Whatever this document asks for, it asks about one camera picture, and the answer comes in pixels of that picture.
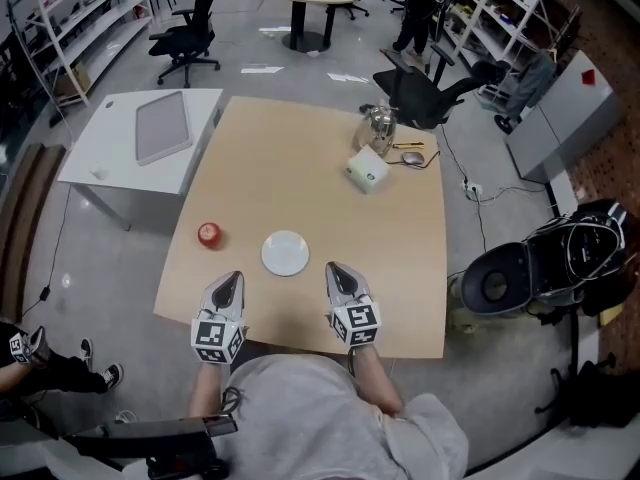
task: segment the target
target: concrete floor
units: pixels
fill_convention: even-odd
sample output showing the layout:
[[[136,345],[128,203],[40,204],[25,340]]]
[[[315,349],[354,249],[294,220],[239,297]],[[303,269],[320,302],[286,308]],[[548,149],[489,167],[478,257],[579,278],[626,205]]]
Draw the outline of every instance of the concrete floor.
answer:
[[[189,8],[194,0],[178,0]],[[374,84],[333,81],[327,73],[350,74],[371,80],[373,73],[390,69],[378,52],[397,35],[400,16],[389,14],[381,0],[364,4],[371,11],[350,21],[339,10],[332,47],[316,58],[292,52],[260,27],[289,25],[291,5],[283,0],[215,0],[212,24],[216,38],[211,58],[221,71],[207,66],[192,70],[191,86],[224,89],[233,95],[258,96],[357,112],[360,104],[376,102],[384,93]],[[308,6],[306,29],[322,31],[325,12]],[[163,4],[161,28],[176,20]],[[90,95],[98,105],[110,93],[156,87],[157,74],[168,58],[150,57],[151,42],[144,31],[114,63]],[[443,42],[446,48],[450,45]],[[276,74],[241,74],[253,65],[283,66]],[[458,62],[447,68],[441,86],[467,76]],[[183,75],[169,76],[163,88],[182,87]],[[77,137],[92,108],[76,106],[68,117]],[[71,144],[64,123],[48,128],[43,115],[27,142]],[[473,95],[456,107],[445,126],[449,144],[470,180],[483,186],[485,196],[499,187],[523,184],[504,145],[493,115],[481,109]],[[462,270],[483,252],[477,206],[460,188],[461,175],[443,141],[440,143],[449,272]],[[49,280],[54,249],[63,218],[67,186],[54,184],[38,227],[25,293],[25,307],[37,300]],[[52,347],[63,354],[77,353],[80,340],[95,344],[95,367],[113,361],[125,368],[124,382],[107,395],[50,393],[41,407],[66,430],[89,427],[131,409],[143,420],[184,415],[197,363],[189,347],[189,329],[153,316],[153,304],[171,235],[182,201],[169,196],[120,190],[96,191],[133,223],[129,233],[117,229],[80,196],[71,193],[66,211],[49,299],[33,309],[24,326],[47,328]],[[521,240],[550,216],[544,193],[506,192],[494,204],[481,208],[487,247]],[[482,463],[539,431],[544,416],[533,409],[544,404],[553,387],[548,371],[564,370],[568,363],[564,328],[541,328],[531,320],[493,325],[475,334],[448,332],[444,359],[438,361],[387,360],[386,366],[403,395],[410,398],[431,391],[451,409],[471,443],[470,465]]]

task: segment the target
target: black pants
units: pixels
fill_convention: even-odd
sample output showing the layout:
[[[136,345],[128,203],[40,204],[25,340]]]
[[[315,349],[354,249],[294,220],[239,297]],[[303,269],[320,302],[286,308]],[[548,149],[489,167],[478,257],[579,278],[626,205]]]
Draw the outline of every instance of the black pants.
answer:
[[[408,16],[402,20],[402,30],[395,43],[393,49],[401,52],[413,39],[413,47],[416,53],[422,53],[427,46],[427,38],[429,37],[429,20],[412,20]]]
[[[104,393],[107,383],[99,373],[92,373],[78,357],[62,357],[51,352],[47,368],[35,368],[15,389],[18,396],[31,395],[45,389],[78,393]]]

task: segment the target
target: computer mouse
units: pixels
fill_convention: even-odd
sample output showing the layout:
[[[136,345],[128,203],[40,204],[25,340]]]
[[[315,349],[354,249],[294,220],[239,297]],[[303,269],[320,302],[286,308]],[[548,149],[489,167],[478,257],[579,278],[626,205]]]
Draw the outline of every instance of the computer mouse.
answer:
[[[402,153],[402,161],[407,165],[422,165],[424,163],[424,156],[417,151],[407,151]]]

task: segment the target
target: electrical outlet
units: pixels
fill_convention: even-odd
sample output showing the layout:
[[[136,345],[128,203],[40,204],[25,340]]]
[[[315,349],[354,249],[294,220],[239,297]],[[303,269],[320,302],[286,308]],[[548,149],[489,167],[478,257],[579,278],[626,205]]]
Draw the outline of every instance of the electrical outlet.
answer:
[[[482,185],[479,185],[477,183],[472,183],[470,181],[465,182],[464,180],[462,180],[462,182],[460,183],[460,186],[462,187],[462,190],[465,191],[467,196],[473,199],[474,201],[476,200],[476,198],[479,198],[482,195]]]

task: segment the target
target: sneaker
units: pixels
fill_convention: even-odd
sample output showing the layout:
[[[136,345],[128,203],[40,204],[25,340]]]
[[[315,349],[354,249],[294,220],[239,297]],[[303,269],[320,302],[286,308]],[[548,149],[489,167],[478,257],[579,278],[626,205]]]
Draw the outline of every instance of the sneaker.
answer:
[[[91,363],[93,361],[93,342],[89,338],[83,338],[80,342],[80,359],[87,365],[87,369],[91,371]]]
[[[385,52],[393,52],[396,55],[401,55],[402,51],[400,50],[396,50],[393,46],[390,46],[389,48],[380,48],[380,52],[381,53],[385,53]]]
[[[102,374],[102,378],[107,383],[107,391],[112,390],[120,384],[122,377],[124,377],[124,370],[121,364],[114,363],[109,366]]]

